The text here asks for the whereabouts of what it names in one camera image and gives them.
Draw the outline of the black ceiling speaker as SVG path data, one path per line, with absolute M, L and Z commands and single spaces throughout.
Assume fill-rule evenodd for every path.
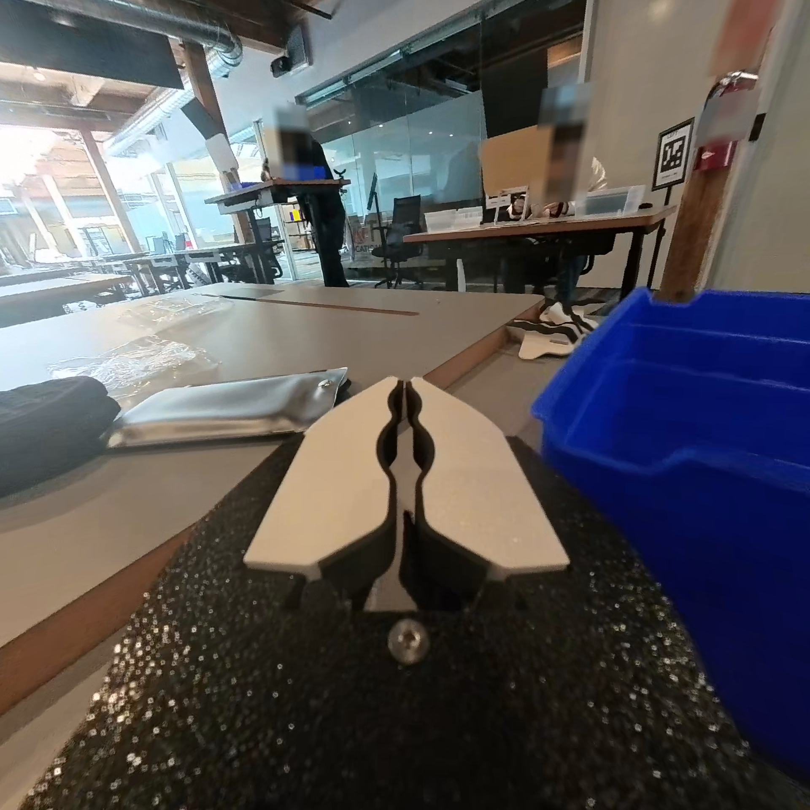
M 306 26 L 299 24 L 291 30 L 284 54 L 271 62 L 271 74 L 274 78 L 282 78 L 308 69 L 312 65 L 309 34 Z

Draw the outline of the silver ventilation duct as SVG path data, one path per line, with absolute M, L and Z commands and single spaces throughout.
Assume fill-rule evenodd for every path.
M 74 15 L 165 35 L 216 52 L 228 66 L 239 66 L 244 47 L 221 15 L 200 2 L 33 1 L 58 15 Z

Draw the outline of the cardboard box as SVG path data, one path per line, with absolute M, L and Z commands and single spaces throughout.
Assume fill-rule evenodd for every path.
M 550 176 L 554 128 L 532 126 L 487 138 L 480 144 L 485 207 L 504 207 L 521 191 L 528 205 L 542 205 Z

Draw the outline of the black white striped cloth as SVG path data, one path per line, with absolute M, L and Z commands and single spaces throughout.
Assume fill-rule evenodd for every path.
M 546 300 L 534 319 L 514 319 L 506 329 L 511 340 L 520 345 L 520 359 L 564 359 L 599 327 L 606 305 L 597 299 L 578 300 L 572 305 Z

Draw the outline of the black office chair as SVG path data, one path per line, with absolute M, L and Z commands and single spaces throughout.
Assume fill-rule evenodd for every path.
M 405 237 L 422 232 L 420 195 L 395 198 L 390 223 L 384 226 L 378 218 L 377 230 L 381 243 L 373 249 L 372 255 L 382 259 L 385 278 L 374 286 L 379 288 L 385 285 L 392 289 L 409 280 L 418 289 L 423 289 L 424 282 L 418 275 L 407 275 L 402 269 L 403 263 L 420 257 L 424 250 L 421 243 L 405 241 Z

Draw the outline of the clear plastic bag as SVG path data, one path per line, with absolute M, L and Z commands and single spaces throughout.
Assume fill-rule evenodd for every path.
M 93 378 L 109 391 L 136 390 L 157 379 L 216 370 L 219 362 L 207 351 L 176 340 L 148 335 L 94 356 L 49 363 L 53 379 Z

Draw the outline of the wooden standing desk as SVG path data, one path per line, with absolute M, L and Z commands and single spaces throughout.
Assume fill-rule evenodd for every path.
M 235 216 L 239 213 L 248 215 L 250 230 L 254 237 L 254 243 L 249 245 L 248 248 L 254 256 L 256 283 L 272 285 L 277 278 L 280 278 L 282 271 L 272 251 L 273 241 L 267 242 L 264 240 L 259 231 L 255 211 L 283 206 L 292 197 L 295 197 L 298 202 L 304 201 L 309 206 L 311 214 L 310 227 L 313 232 L 316 251 L 320 255 L 322 221 L 320 199 L 329 190 L 342 190 L 350 184 L 351 181 L 343 177 L 302 181 L 272 178 L 264 183 L 249 184 L 244 188 L 208 197 L 204 202 L 207 205 L 217 206 L 219 213 L 223 216 Z

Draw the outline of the wooden post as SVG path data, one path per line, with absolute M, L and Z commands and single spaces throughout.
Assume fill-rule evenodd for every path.
M 730 171 L 730 167 L 719 167 L 691 174 L 680 200 L 656 300 L 686 303 L 694 297 Z

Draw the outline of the red fire alarm box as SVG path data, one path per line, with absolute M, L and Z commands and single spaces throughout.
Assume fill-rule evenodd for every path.
M 737 146 L 737 141 L 717 141 L 698 147 L 694 172 L 714 171 L 731 167 Z

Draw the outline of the silver foil pouch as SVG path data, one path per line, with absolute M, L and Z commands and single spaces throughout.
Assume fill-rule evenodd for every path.
M 348 388 L 348 368 L 162 390 L 119 416 L 110 451 L 302 433 Z

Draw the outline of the blue plastic bin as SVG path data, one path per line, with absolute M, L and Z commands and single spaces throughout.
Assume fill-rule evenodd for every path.
M 637 289 L 532 416 L 544 461 L 674 602 L 737 727 L 808 778 L 808 294 Z

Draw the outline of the clear plastic container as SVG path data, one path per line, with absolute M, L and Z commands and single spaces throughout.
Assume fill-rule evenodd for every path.
M 638 212 L 646 192 L 645 185 L 602 188 L 590 191 L 583 199 L 584 216 L 624 216 Z
M 424 223 L 429 234 L 476 229 L 481 226 L 482 220 L 483 208 L 481 206 L 424 213 Z

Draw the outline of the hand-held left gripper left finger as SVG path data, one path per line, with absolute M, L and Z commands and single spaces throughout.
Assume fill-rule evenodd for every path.
M 395 559 L 403 383 L 396 377 L 330 410 L 304 435 L 244 555 L 247 568 L 326 582 L 363 609 Z

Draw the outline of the red fire extinguisher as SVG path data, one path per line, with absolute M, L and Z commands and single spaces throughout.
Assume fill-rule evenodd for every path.
M 757 82 L 758 74 L 746 70 L 726 73 L 724 76 L 720 77 L 710 89 L 710 92 L 706 96 L 705 103 L 708 104 L 710 100 L 732 92 L 752 90 L 756 87 Z

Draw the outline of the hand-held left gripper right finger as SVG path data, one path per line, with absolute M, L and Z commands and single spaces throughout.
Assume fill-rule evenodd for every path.
M 506 435 L 422 378 L 404 394 L 419 475 L 403 585 L 417 607 L 511 607 L 515 578 L 566 571 L 570 557 Z

